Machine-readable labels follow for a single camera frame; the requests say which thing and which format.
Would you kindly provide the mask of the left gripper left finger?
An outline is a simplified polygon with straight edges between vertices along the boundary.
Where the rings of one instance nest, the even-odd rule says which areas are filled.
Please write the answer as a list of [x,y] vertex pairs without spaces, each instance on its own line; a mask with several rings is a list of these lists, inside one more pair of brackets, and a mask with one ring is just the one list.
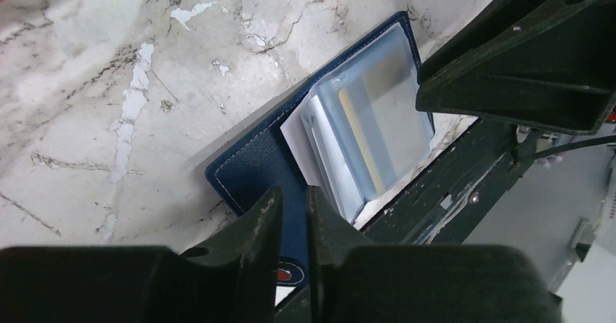
[[232,224],[164,246],[1,251],[3,322],[272,322],[283,219],[273,187]]

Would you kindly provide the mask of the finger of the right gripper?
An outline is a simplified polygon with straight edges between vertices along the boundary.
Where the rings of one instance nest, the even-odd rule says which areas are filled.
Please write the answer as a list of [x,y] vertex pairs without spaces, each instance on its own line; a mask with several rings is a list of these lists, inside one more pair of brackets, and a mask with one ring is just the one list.
[[595,134],[615,106],[615,0],[492,0],[418,79],[420,111]]

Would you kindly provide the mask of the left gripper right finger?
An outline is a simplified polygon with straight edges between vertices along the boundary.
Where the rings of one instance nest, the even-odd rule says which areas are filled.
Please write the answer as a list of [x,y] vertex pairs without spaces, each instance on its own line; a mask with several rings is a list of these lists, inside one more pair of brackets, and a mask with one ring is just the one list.
[[495,245],[391,245],[307,188],[313,322],[560,322],[530,260]]

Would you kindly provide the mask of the navy blue card holder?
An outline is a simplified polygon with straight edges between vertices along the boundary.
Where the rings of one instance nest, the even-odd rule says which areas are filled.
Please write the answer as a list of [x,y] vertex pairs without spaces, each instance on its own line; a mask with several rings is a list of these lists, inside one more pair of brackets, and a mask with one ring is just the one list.
[[[333,209],[354,226],[369,208],[429,156],[431,113],[416,109],[421,58],[410,17],[400,11],[299,84],[231,147],[205,175],[236,215],[271,187],[283,195],[277,284],[309,281],[307,187],[320,187]],[[346,88],[377,162],[384,192],[374,186],[339,100]]]

